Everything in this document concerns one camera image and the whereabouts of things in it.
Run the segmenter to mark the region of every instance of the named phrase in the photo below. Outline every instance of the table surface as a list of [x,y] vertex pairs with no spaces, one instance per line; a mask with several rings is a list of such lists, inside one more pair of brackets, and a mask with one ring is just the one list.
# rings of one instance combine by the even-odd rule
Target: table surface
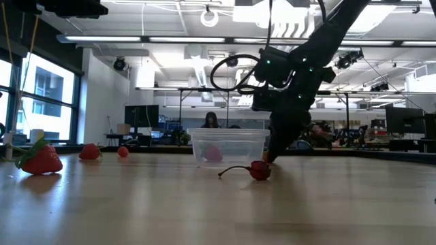
[[434,244],[436,168],[280,157],[270,181],[190,155],[63,155],[30,176],[0,163],[0,244]]

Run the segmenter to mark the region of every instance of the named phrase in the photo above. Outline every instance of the person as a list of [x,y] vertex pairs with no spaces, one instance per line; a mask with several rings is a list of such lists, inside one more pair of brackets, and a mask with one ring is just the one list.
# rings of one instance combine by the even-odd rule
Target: person
[[218,118],[214,112],[208,112],[206,114],[206,119],[205,119],[205,122],[204,122],[202,128],[207,128],[207,129],[218,129],[219,128]]

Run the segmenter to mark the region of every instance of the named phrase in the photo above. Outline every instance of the strawberry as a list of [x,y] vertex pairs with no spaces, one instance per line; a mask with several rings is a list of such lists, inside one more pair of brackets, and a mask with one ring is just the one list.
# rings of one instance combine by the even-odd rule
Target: strawberry
[[218,176],[221,177],[228,170],[231,170],[234,168],[244,168],[244,169],[248,170],[250,172],[251,177],[253,177],[253,179],[255,179],[255,180],[267,180],[271,175],[271,168],[270,168],[269,164],[267,164],[263,161],[254,161],[251,163],[251,167],[244,167],[244,166],[229,167],[226,170],[219,173]]
[[82,160],[95,160],[101,156],[100,148],[95,144],[85,145],[82,152],[79,154],[79,158]]
[[204,158],[208,162],[212,163],[218,163],[223,160],[223,155],[221,154],[221,151],[216,146],[209,146],[206,149],[206,152],[204,153]]
[[128,154],[129,150],[125,146],[121,146],[120,148],[118,148],[118,155],[120,157],[127,157]]
[[44,138],[39,139],[30,150],[13,147],[24,154],[15,160],[15,166],[29,174],[55,173],[62,170],[62,162],[53,146],[49,146]]

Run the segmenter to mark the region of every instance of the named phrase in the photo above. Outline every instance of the plastic bin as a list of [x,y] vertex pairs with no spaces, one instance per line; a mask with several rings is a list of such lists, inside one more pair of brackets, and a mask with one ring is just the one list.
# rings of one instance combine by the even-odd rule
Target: plastic bin
[[266,136],[263,129],[188,129],[193,155],[200,167],[250,164],[262,158]]

